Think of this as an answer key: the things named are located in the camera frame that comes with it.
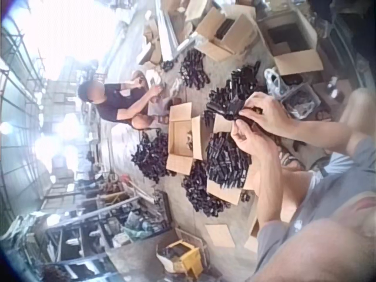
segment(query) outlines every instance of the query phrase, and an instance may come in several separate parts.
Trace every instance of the cardboard box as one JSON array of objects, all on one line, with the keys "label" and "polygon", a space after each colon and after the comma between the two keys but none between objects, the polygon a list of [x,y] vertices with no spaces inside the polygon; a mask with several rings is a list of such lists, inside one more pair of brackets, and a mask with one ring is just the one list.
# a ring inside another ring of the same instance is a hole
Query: cardboard box
[{"label": "cardboard box", "polygon": [[[172,106],[169,123],[169,156],[166,168],[189,175],[193,160],[203,160],[207,136],[201,116],[191,118],[192,103]],[[187,134],[192,132],[193,151],[188,148]]]},{"label": "cardboard box", "polygon": [[[256,23],[253,18],[255,14],[253,7],[241,5],[230,5],[226,8],[226,15],[212,8],[196,29],[198,34],[209,41],[198,44],[196,49],[216,62],[221,62],[243,51],[257,36],[257,29],[254,28]],[[235,22],[223,39],[219,40],[215,34],[226,18],[234,19]]]},{"label": "cardboard box", "polygon": [[[283,41],[282,32],[276,32],[276,28],[281,31],[283,27],[288,26],[297,31],[286,32],[295,36],[295,40],[290,40],[290,44]],[[317,33],[298,9],[280,12],[262,19],[258,21],[258,27],[266,46],[273,55],[280,75],[323,70],[323,63],[316,51]]]}]

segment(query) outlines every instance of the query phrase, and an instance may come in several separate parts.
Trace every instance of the black t-shirt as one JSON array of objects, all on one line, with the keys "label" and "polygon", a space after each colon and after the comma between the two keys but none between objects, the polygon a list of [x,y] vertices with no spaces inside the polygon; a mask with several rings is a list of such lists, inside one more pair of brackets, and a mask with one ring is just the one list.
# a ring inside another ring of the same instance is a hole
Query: black t-shirt
[{"label": "black t-shirt", "polygon": [[[129,119],[117,120],[118,109],[128,109],[146,93],[143,88],[135,88],[130,91],[129,96],[124,97],[120,93],[121,86],[120,83],[105,84],[105,95],[107,99],[103,103],[95,105],[102,119],[110,122],[129,123]],[[141,111],[141,113],[144,114],[146,114],[146,112],[147,107]]]}]

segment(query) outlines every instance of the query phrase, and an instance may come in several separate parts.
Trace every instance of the hand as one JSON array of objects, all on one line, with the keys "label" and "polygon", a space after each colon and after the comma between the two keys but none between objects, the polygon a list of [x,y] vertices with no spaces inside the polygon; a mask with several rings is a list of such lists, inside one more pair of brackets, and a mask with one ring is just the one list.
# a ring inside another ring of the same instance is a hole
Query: hand
[{"label": "hand", "polygon": [[148,91],[150,99],[152,97],[156,97],[159,95],[159,93],[163,90],[162,86],[160,85],[153,85],[150,90]]},{"label": "hand", "polygon": [[[251,110],[254,107],[262,109],[262,114]],[[277,100],[262,92],[253,93],[239,114],[255,121],[264,130],[282,137],[286,137],[286,133],[296,123]]]},{"label": "hand", "polygon": [[263,162],[271,157],[278,157],[277,145],[266,135],[257,130],[257,126],[251,129],[243,120],[233,122],[231,137],[240,150],[255,156]]}]

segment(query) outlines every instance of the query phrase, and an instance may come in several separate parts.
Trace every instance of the bright light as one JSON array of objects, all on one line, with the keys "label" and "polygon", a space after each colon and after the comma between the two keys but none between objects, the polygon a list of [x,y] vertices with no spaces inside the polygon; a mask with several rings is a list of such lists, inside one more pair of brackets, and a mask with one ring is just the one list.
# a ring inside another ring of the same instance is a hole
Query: bright light
[{"label": "bright light", "polygon": [[67,146],[64,150],[64,156],[66,159],[66,166],[68,169],[76,172],[78,169],[78,150],[74,146]]},{"label": "bright light", "polygon": [[38,119],[39,119],[39,126],[40,126],[40,127],[43,127],[43,124],[45,123],[45,118],[44,118],[43,113],[40,113],[40,114],[38,115]]},{"label": "bright light", "polygon": [[49,177],[49,180],[51,180],[52,184],[55,184],[56,183],[56,176],[55,175],[51,175]]},{"label": "bright light", "polygon": [[67,113],[64,121],[56,128],[57,133],[65,140],[72,140],[82,135],[82,128],[76,114]]},{"label": "bright light", "polygon": [[92,0],[34,2],[25,34],[46,58],[46,78],[57,80],[67,56],[88,62],[110,49],[118,23],[108,7]]},{"label": "bright light", "polygon": [[52,158],[62,151],[62,144],[59,138],[54,136],[41,136],[34,144],[35,155],[52,172]]},{"label": "bright light", "polygon": [[73,192],[74,190],[75,190],[75,185],[73,183],[68,184],[68,186],[66,187],[67,192]]},{"label": "bright light", "polygon": [[13,126],[11,126],[8,122],[2,122],[0,124],[0,132],[2,134],[8,135],[13,132]]},{"label": "bright light", "polygon": [[145,20],[149,20],[150,19],[150,17],[152,16],[152,12],[151,12],[151,10],[147,10],[146,11],[146,13],[145,13]]},{"label": "bright light", "polygon": [[48,226],[53,226],[59,223],[61,216],[58,214],[52,214],[49,217],[47,217],[47,225]]}]

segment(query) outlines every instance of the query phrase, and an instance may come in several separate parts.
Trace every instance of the open cardboard box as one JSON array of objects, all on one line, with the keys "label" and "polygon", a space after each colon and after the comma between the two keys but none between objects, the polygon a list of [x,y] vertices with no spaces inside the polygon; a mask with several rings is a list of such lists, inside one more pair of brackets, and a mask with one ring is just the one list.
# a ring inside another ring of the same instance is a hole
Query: open cardboard box
[{"label": "open cardboard box", "polygon": [[[255,10],[253,7],[229,5],[225,14],[212,8],[197,26],[196,32],[209,41],[198,44],[196,49],[213,60],[220,62],[244,50],[257,36]],[[215,37],[226,18],[234,19],[222,40]]]},{"label": "open cardboard box", "polygon": [[262,19],[258,27],[280,75],[324,69],[316,51],[317,33],[298,9]]},{"label": "open cardboard box", "polygon": [[[232,122],[225,119],[223,116],[216,114],[214,119],[214,126],[213,126],[213,133],[218,132],[231,132]],[[243,186],[243,190],[253,190],[252,183],[251,183],[251,167],[249,166],[246,181]],[[238,205],[241,190],[239,188],[232,188],[232,189],[222,189],[219,184],[215,183],[214,181],[207,180],[206,185],[206,192],[225,200],[231,204]]]},{"label": "open cardboard box", "polygon": [[[166,168],[189,175],[193,160],[203,160],[204,148],[209,140],[201,116],[191,118],[192,103],[172,106],[169,122],[169,156]],[[192,132],[193,151],[188,148],[187,134]]]}]

